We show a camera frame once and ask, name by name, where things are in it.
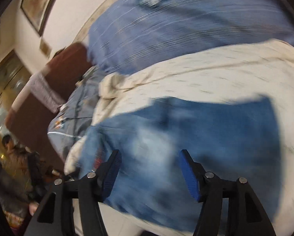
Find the brown wooden headboard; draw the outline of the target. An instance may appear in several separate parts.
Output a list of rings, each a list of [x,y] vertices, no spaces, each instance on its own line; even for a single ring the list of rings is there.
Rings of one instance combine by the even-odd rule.
[[[75,83],[91,66],[83,43],[69,45],[39,71],[49,88],[46,93],[57,94],[62,103],[66,103],[76,88]],[[21,144],[38,152],[49,165],[62,170],[64,161],[47,136],[48,126],[56,115],[57,112],[51,111],[32,94],[30,84],[26,83],[6,116],[5,126]]]

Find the blue denim jeans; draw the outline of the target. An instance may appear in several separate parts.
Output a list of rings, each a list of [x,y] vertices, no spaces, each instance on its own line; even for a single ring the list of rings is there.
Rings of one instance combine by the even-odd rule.
[[[78,160],[80,175],[122,155],[120,171],[105,201],[113,209],[179,231],[193,231],[201,205],[190,195],[178,156],[192,159],[226,180],[245,177],[269,218],[282,184],[279,129],[267,97],[233,104],[168,97],[146,108],[89,127]]]

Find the grey cloth on headboard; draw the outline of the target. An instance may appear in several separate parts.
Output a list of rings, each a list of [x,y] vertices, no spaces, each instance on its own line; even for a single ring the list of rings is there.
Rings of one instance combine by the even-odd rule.
[[[65,101],[48,84],[42,73],[33,74],[29,81],[30,92],[50,112],[57,113]]]

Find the cream leaf-print quilt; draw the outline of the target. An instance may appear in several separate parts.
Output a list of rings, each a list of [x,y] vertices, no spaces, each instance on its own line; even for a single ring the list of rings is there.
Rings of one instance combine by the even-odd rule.
[[[130,76],[111,73],[99,84],[93,124],[146,107],[156,98],[232,104],[268,96],[282,137],[281,198],[273,226],[294,233],[294,47],[280,40],[218,47],[156,63]]]

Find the person in brown jacket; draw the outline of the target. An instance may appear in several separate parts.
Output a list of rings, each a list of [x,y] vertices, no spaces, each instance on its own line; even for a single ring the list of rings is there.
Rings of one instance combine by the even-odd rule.
[[[13,138],[9,134],[3,136],[2,145],[7,150],[11,162],[29,176],[32,186],[32,190],[29,191],[29,198],[40,203],[47,190],[38,155],[15,144]]]

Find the framed wall picture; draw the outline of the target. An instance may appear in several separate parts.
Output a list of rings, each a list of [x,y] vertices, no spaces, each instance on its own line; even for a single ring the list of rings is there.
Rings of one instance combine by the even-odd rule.
[[[56,0],[22,0],[21,10],[39,36],[42,36]]]

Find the blue plaid duvet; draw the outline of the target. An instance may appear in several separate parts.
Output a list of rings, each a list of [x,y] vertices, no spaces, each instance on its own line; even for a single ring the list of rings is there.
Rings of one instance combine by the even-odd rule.
[[[133,74],[215,47],[278,39],[294,46],[285,0],[117,0],[91,25],[88,60]]]

